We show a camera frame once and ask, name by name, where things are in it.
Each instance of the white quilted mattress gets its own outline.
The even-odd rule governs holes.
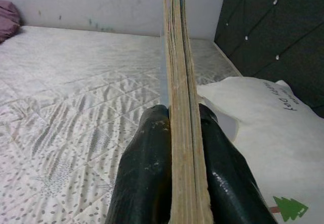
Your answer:
[[[191,42],[198,84],[236,75]],[[24,26],[0,44],[0,223],[104,223],[118,161],[159,103],[156,37]]]

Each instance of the tufted headboard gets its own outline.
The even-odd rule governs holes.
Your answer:
[[[215,43],[244,76],[285,80],[324,117],[324,0],[224,0]]]

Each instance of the bed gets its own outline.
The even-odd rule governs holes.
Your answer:
[[[237,72],[192,40],[197,84]],[[159,103],[158,37],[23,26],[0,45],[0,223],[104,223],[118,162]]]

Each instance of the mattress pattern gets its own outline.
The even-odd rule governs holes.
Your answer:
[[[235,76],[191,42],[198,84]],[[159,103],[161,40],[24,26],[0,46],[0,223],[104,223],[119,159]]]

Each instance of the bed sheet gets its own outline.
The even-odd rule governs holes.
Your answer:
[[[198,84],[236,75],[191,46]],[[0,46],[0,223],[105,222],[160,60],[160,38],[138,35],[24,26]]]

